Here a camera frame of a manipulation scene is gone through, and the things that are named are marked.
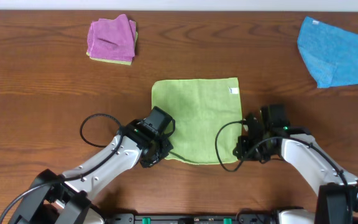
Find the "towel tag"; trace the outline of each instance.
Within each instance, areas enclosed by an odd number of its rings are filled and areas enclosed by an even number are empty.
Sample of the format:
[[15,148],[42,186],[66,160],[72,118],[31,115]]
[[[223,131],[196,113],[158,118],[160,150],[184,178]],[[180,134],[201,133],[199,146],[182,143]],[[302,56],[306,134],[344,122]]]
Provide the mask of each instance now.
[[239,94],[240,93],[240,90],[237,87],[229,88],[229,89],[230,89],[231,94]]

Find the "wood grain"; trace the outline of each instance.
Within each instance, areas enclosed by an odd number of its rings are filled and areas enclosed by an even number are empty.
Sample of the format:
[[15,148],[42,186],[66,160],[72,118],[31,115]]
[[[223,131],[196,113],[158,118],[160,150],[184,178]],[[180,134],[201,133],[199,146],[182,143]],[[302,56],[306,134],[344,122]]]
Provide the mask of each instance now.
[[[126,13],[139,39],[132,66],[86,55],[91,21]],[[292,124],[358,175],[358,85],[317,89],[296,46],[305,16],[358,33],[358,13],[0,11],[0,213],[46,168],[71,169],[99,151],[78,134],[92,113],[127,123],[150,111],[157,80],[239,77],[242,110],[284,103]],[[109,142],[96,119],[87,137]],[[105,212],[236,213],[288,205],[314,210],[316,195],[284,162],[220,166],[162,161],[136,166],[95,200]]]

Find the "folded towel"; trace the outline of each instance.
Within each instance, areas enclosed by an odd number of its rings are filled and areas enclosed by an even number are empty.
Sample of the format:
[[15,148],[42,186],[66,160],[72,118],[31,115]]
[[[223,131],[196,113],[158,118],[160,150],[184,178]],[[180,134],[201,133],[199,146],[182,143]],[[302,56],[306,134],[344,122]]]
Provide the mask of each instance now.
[[136,39],[136,23],[126,15],[115,20],[99,19],[89,28],[86,54],[93,60],[131,64]]
[[358,84],[358,35],[310,17],[298,49],[318,88]]
[[[237,78],[158,81],[152,88],[153,106],[176,121],[176,130],[169,137],[173,150],[166,159],[189,164],[219,164],[216,134],[226,123],[242,119]],[[237,161],[232,152],[241,128],[233,124],[219,135],[219,155],[224,163]]]

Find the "wire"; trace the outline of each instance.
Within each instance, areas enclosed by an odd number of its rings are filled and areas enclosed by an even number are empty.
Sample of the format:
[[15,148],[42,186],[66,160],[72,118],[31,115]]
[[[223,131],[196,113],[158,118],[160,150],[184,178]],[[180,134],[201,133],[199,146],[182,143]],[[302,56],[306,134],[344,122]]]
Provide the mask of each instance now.
[[227,169],[223,163],[222,163],[222,160],[219,156],[219,152],[218,152],[218,136],[220,134],[220,132],[228,125],[230,124],[236,124],[236,123],[242,123],[242,121],[233,121],[233,122],[230,122],[230,123],[227,123],[225,124],[217,133],[216,135],[216,138],[215,138],[215,150],[216,150],[216,156],[218,157],[218,160],[219,160],[219,163],[220,165],[223,167],[224,170],[228,171],[228,172],[235,172],[237,171],[241,164],[244,162],[244,158],[247,158],[248,155],[250,155],[251,153],[253,153],[261,144],[265,143],[265,142],[268,142],[268,141],[271,141],[271,140],[274,140],[274,139],[281,139],[281,140],[292,140],[292,141],[295,141],[295,142],[298,142],[298,143],[302,143],[304,145],[306,145],[307,147],[309,148],[312,148],[313,150],[315,150],[323,159],[325,159],[329,165],[331,165],[333,167],[333,169],[335,170],[335,172],[338,174],[339,178],[341,178],[342,180],[342,183],[343,185],[345,186],[346,188],[346,192],[347,192],[347,195],[346,195],[346,201],[347,201],[347,209],[348,209],[348,212],[349,212],[349,223],[352,223],[352,217],[353,217],[353,214],[352,214],[352,205],[351,205],[351,195],[350,195],[350,191],[349,191],[349,188],[347,187],[348,184],[347,184],[347,180],[343,174],[343,170],[339,170],[338,166],[325,154],[323,153],[320,149],[318,149],[317,147],[315,147],[312,143],[308,143],[306,141],[302,141],[302,140],[299,140],[299,139],[296,139],[296,138],[290,138],[290,137],[281,137],[281,136],[274,136],[274,137],[270,137],[270,138],[266,138],[266,139],[263,139],[261,140],[260,142],[258,142],[257,144],[255,144],[254,146],[252,146],[252,148],[250,148],[248,150],[248,152],[241,158],[241,161],[240,163],[237,165],[237,167],[233,170],[229,170]]
[[82,124],[81,124],[81,126],[80,126],[80,136],[81,136],[82,140],[84,140],[84,142],[90,144],[91,146],[94,146],[94,147],[103,147],[103,148],[104,148],[104,147],[106,147],[106,146],[101,146],[101,145],[98,145],[98,144],[94,144],[94,143],[92,143],[92,142],[86,140],[85,137],[84,137],[84,135],[83,135],[83,133],[82,133],[82,129],[84,128],[85,123],[86,123],[89,119],[95,118],[95,117],[97,117],[97,116],[104,116],[104,117],[110,118],[110,119],[112,119],[113,121],[115,121],[115,122],[118,124],[119,127],[121,127],[121,123],[120,123],[115,117],[113,117],[113,116],[111,116],[111,115],[108,115],[108,114],[104,114],[104,113],[92,114],[91,116],[85,118],[85,120],[82,122]]
[[240,168],[241,164],[244,162],[244,160],[243,160],[244,157],[242,157],[242,159],[240,160],[240,163],[238,163],[237,167],[234,168],[233,170],[229,170],[228,168],[226,168],[226,167],[223,165],[223,162],[222,162],[222,160],[221,160],[221,157],[219,156],[219,151],[218,151],[218,137],[219,137],[219,135],[221,134],[221,131],[222,131],[225,127],[229,126],[230,124],[242,124],[242,123],[243,123],[243,121],[232,121],[232,122],[230,122],[230,123],[225,124],[223,127],[221,127],[221,129],[218,131],[218,133],[216,134],[216,137],[215,137],[215,151],[216,151],[216,156],[218,157],[219,164],[222,166],[222,168],[223,168],[224,170],[226,170],[226,171],[228,171],[228,172],[235,172],[235,171],[237,171],[237,170]]
[[39,189],[39,188],[42,188],[42,187],[45,187],[45,186],[48,186],[48,185],[55,185],[55,184],[62,184],[66,181],[73,181],[73,180],[80,180],[82,179],[84,176],[87,176],[89,175],[90,173],[94,172],[96,169],[99,169],[104,163],[106,163],[113,155],[115,155],[115,153],[117,152],[117,150],[119,149],[119,147],[121,146],[122,144],[122,139],[123,139],[123,134],[122,134],[122,130],[123,130],[123,127],[121,126],[121,123],[113,116],[111,115],[108,115],[108,114],[94,114],[94,115],[91,115],[87,118],[85,118],[85,120],[82,122],[81,124],[81,128],[80,128],[80,135],[81,135],[81,138],[88,144],[92,145],[92,146],[96,146],[96,147],[103,147],[103,146],[99,146],[99,145],[95,145],[91,142],[88,142],[84,136],[82,135],[82,129],[83,129],[83,126],[84,124],[87,122],[87,120],[91,119],[91,118],[94,118],[96,116],[105,116],[107,118],[111,118],[112,120],[114,120],[118,126],[119,126],[119,129],[118,129],[118,133],[120,135],[119,137],[119,140],[118,140],[118,144],[117,146],[111,151],[111,153],[106,157],[104,158],[99,164],[97,164],[96,166],[92,167],[92,169],[84,172],[83,174],[79,174],[79,175],[76,175],[74,177],[67,177],[67,178],[59,178],[57,180],[51,180],[51,181],[48,181],[46,183],[43,183],[43,184],[39,184],[39,185],[36,185],[34,187],[31,187],[29,190],[26,190],[25,192],[21,193],[19,196],[17,196],[6,208],[5,210],[2,212],[1,216],[0,216],[0,224],[2,224],[2,221],[4,220],[5,216],[7,215],[8,211],[20,200],[22,199],[23,197],[25,197],[26,195],[30,194],[31,192]]

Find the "pink towel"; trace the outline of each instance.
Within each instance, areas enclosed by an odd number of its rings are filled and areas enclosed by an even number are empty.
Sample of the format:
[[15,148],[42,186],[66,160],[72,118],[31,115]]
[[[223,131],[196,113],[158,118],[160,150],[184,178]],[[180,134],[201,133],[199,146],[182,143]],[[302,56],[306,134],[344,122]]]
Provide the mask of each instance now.
[[131,62],[135,56],[136,23],[125,14],[114,20],[92,22],[88,32],[88,50],[91,58]]

